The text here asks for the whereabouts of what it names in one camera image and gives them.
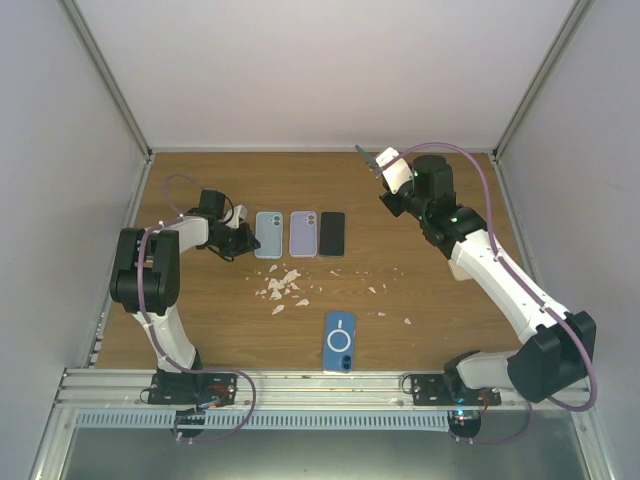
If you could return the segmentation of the dark green smartphone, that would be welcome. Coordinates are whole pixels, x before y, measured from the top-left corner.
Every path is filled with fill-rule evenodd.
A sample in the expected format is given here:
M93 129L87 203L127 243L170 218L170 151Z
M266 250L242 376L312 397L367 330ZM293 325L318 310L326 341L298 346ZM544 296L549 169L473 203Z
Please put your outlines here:
M344 256L345 227L346 216L343 212L321 213L319 254L322 257Z

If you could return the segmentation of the blue magsafe phone case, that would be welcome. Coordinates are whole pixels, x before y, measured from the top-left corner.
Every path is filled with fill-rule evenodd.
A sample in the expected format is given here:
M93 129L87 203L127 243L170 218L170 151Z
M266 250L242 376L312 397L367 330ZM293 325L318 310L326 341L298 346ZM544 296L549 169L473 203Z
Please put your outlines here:
M322 349L322 369L329 373L350 373L354 366L356 316L329 311L326 315Z

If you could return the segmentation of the lavender phone case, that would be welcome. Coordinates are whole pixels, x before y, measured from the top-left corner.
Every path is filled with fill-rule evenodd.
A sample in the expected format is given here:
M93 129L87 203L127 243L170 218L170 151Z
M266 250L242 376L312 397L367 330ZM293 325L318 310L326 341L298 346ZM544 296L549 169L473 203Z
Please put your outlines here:
M313 258L318 253L318 216L314 211L293 211L290 215L289 254Z

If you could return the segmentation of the light blue phone case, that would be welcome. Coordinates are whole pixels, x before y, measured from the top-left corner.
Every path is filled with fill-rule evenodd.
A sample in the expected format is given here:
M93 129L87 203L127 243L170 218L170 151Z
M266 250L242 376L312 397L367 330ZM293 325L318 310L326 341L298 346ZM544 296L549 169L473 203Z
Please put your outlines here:
M254 251L259 259L280 259L283 254L283 215L277 211L259 211L255 236L260 246Z

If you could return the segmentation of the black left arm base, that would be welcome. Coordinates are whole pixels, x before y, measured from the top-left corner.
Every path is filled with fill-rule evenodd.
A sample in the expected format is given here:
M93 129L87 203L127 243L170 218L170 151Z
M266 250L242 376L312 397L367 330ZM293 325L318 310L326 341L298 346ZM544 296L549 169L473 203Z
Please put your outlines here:
M237 380L238 376L231 373L195 375L157 370L141 399L151 405L232 405Z

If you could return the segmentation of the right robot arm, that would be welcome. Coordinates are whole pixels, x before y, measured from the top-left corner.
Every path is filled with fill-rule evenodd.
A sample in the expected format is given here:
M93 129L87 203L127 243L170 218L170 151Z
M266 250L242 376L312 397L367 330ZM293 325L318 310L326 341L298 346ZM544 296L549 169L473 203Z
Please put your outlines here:
M425 240L446 258L458 281L473 280L504 314L521 347L517 351L472 351L445 366L443 393L464 405L485 387L513 389L525 400L553 401L580 381L589 383L590 409L597 397L593 368L596 323L546 294L499 244L491 214L458 203L453 169L439 155L407 162L393 148L372 162L385 188L380 199L394 216L414 217Z

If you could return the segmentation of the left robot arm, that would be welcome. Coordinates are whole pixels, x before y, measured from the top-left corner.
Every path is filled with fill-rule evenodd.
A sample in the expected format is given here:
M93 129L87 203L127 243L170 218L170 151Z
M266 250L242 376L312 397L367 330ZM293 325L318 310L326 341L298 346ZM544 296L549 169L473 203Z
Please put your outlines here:
M142 326L157 368L177 373L171 391L185 404L203 398L206 380L199 353L184 330L177 300L181 255L208 250L226 262L260 247L246 220L247 208L222 192L203 190L199 204L148 228L128 227L118 238L110 296Z

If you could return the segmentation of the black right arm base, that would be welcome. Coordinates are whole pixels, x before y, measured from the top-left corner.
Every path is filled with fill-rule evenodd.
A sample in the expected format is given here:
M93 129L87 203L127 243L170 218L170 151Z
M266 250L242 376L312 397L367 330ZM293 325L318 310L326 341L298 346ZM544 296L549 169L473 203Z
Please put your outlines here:
M484 407L502 404L499 392L492 389L470 389L457 377L445 373L411 373L403 386L415 406Z

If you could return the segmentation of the phone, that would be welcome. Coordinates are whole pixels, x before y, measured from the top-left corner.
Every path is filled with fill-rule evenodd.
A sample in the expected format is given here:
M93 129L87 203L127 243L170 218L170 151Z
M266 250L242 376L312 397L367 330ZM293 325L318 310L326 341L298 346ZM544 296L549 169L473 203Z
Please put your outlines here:
M375 175L376 178L378 178L381 175L381 173L380 173L379 165L376 162L375 158L359 145L355 145L354 148L362 156L369 170Z

